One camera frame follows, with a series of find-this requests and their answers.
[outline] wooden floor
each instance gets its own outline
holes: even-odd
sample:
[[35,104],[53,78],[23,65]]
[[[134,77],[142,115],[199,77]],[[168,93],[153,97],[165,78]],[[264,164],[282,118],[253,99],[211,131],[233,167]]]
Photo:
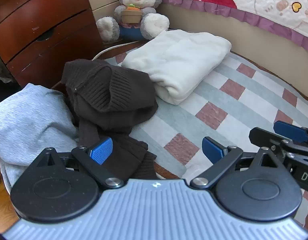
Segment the wooden floor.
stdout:
[[5,189],[4,182],[1,176],[0,183],[0,233],[3,233],[11,225],[18,220],[13,205],[11,203],[10,195]]

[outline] ribbed cuff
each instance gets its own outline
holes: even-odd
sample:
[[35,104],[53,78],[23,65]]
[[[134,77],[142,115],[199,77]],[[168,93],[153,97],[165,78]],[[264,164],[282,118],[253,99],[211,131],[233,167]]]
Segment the ribbed cuff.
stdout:
[[111,100],[110,111],[127,111],[132,97],[132,88],[129,82],[128,70],[122,67],[112,67],[110,82]]
[[131,176],[131,179],[158,179],[154,169],[154,157],[150,152],[147,152],[143,161]]

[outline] checkered blanket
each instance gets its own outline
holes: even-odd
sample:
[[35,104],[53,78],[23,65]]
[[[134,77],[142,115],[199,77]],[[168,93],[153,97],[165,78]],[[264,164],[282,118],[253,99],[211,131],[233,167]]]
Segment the checkered blanket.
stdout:
[[[120,65],[126,53],[107,61]],[[212,165],[201,150],[204,136],[257,152],[248,138],[254,127],[274,132],[277,120],[308,127],[308,101],[281,79],[233,53],[178,106],[160,98],[157,102],[156,114],[135,127],[131,136],[146,142],[157,155],[155,168],[163,178],[190,180]],[[296,215],[301,224],[307,209],[304,192]]]

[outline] metal screw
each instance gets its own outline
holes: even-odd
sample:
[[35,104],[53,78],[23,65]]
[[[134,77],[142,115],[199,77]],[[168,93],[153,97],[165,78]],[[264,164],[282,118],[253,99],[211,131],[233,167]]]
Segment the metal screw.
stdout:
[[195,178],[195,179],[192,180],[192,182],[196,186],[206,186],[208,184],[208,179],[205,179],[205,178]]
[[122,181],[118,178],[108,178],[105,180],[105,183],[111,187],[117,187],[122,184]]
[[289,158],[295,158],[295,155],[293,155],[292,153],[287,153],[287,156],[288,156]]

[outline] black circular disk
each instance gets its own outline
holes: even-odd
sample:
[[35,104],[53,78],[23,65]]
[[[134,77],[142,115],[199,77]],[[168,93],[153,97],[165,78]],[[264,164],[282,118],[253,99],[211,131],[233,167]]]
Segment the black circular disk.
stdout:
[[84,213],[96,203],[99,190],[91,177],[52,167],[41,167],[39,174],[28,172],[13,186],[11,200],[22,218],[57,223]]
[[279,187],[267,179],[250,179],[242,185],[243,192],[255,200],[270,200],[279,194]]
[[302,195],[285,171],[271,167],[235,171],[218,182],[216,197],[225,209],[244,219],[269,222],[292,216]]

